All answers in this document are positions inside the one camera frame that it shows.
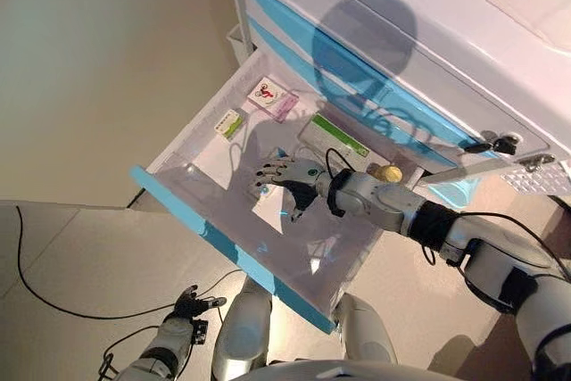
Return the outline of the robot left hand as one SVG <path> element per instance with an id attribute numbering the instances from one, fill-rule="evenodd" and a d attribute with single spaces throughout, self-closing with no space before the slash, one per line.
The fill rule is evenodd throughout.
<path id="1" fill-rule="evenodd" d="M 208 310 L 219 308 L 227 303 L 226 297 L 201 299 L 197 293 L 198 286 L 192 285 L 176 300 L 171 315 L 175 318 L 194 319 Z"/>

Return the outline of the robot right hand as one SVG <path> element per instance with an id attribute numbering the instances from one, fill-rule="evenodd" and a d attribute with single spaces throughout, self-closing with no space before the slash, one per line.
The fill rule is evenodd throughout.
<path id="1" fill-rule="evenodd" d="M 296 222 L 318 197 L 326 197 L 330 175 L 320 162 L 307 158 L 277 157 L 266 160 L 257 169 L 254 185 L 281 186 L 294 199 L 294 210 L 290 215 Z"/>

